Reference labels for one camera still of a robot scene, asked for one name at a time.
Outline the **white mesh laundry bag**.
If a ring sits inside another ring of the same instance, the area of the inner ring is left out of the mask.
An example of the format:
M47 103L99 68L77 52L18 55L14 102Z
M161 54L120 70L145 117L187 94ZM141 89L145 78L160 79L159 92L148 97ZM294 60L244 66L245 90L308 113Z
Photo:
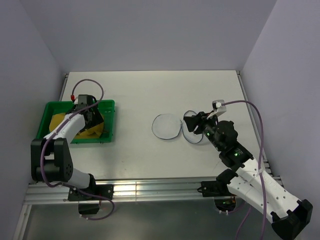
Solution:
M192 145L205 145L209 141L203 134L189 132L183 118L172 113L163 113L155 117L151 125L155 137L164 141L173 141L180 136Z

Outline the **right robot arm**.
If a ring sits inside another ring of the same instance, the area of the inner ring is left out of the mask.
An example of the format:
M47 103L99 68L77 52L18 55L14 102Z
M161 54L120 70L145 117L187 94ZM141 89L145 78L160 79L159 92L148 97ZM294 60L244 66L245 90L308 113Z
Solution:
M202 182L202 194L238 196L262 213L281 239L294 240L309 224L313 205L292 195L259 167L258 160L238 142L232 121L219 121L213 112L199 112L183 120L189 132L207 137L227 167L211 186Z

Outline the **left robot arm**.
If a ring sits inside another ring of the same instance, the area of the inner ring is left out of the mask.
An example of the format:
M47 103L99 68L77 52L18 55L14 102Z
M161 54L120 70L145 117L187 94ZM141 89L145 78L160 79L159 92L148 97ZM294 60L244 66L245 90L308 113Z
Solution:
M79 95L73 102L62 122L41 139L30 144L31 177L36 182L54 188L64 185L79 189L86 200L96 197L98 188L94 177L74 168L69 144L80 132L103 123L98 110L98 101L92 95Z

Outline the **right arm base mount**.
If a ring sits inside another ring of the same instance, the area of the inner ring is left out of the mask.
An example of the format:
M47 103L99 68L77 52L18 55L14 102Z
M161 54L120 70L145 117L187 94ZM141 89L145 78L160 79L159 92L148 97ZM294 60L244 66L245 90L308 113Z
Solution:
M227 186L218 180L202 181L197 192L204 198L212 197L215 207L221 213L227 214L236 208L235 195L230 193Z

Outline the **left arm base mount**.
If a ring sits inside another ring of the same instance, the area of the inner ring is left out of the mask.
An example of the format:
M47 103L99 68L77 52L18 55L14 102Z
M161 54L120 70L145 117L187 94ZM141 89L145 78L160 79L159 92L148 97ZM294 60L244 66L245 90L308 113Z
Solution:
M115 210L113 203L113 184L98 184L93 191L88 189L69 189L67 200L69 202L78 202L78 213L83 217L96 215L101 209L102 201L111 203L111 210L107 214L110 216Z

